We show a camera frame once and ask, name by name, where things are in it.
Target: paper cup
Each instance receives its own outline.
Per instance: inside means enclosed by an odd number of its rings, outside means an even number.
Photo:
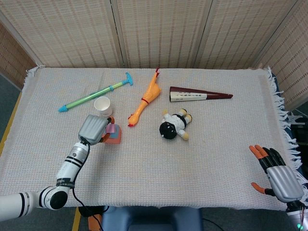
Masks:
[[[101,115],[104,117],[109,117],[112,114],[110,100],[105,96],[98,97],[94,102],[94,107],[96,110],[100,111]]]

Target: black plush head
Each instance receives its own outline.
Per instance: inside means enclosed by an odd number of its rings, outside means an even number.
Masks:
[[[159,127],[159,132],[162,137],[171,140],[177,136],[177,131],[175,130],[175,126],[168,122],[164,122]]]

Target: orange toy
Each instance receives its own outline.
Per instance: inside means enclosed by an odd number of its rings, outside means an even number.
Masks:
[[[158,84],[156,83],[156,79],[159,75],[158,69],[156,69],[155,74],[152,77],[152,80],[150,82],[150,85],[148,89],[146,90],[146,93],[141,98],[141,103],[139,104],[139,107],[137,110],[131,114],[130,117],[128,117],[128,126],[133,127],[138,123],[139,117],[141,112],[144,110],[144,108],[152,102],[156,97],[159,95],[161,89],[159,88]]]
[[[120,144],[121,143],[121,134],[122,130],[119,125],[116,125],[116,132],[110,134],[110,137],[106,140],[105,143],[110,144]]]
[[[102,216],[100,214],[95,214],[94,215],[101,223]],[[88,217],[88,226],[89,226],[89,231],[100,231],[101,228],[97,221],[95,220],[94,217]]]

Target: gray floor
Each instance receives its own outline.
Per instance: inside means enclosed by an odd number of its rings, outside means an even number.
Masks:
[[[19,91],[0,76],[0,138],[6,128]],[[0,223],[1,231],[69,231],[72,229],[75,208],[58,211],[35,209],[27,217]],[[286,213],[270,210],[234,210],[229,208],[204,208],[203,217],[220,225],[225,231],[289,231],[292,226]],[[213,224],[204,221],[205,231],[218,231]],[[82,218],[80,231],[87,231],[87,219]]]
[[[20,91],[0,76],[0,140],[9,122]]]
[[[307,115],[308,116],[308,102],[292,111],[294,115]]]

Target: woven wall panel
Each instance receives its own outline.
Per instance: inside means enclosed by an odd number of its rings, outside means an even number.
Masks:
[[[128,66],[189,67],[195,58],[192,51],[207,3],[203,0],[117,1]]]
[[[102,0],[0,0],[0,9],[50,67],[119,67]]]
[[[308,1],[302,1],[277,30],[276,39],[259,62],[269,65],[277,76],[287,108],[308,100]]]
[[[293,0],[214,1],[195,67],[248,68]]]
[[[22,88],[26,70],[34,66],[35,63],[0,23],[0,72]]]

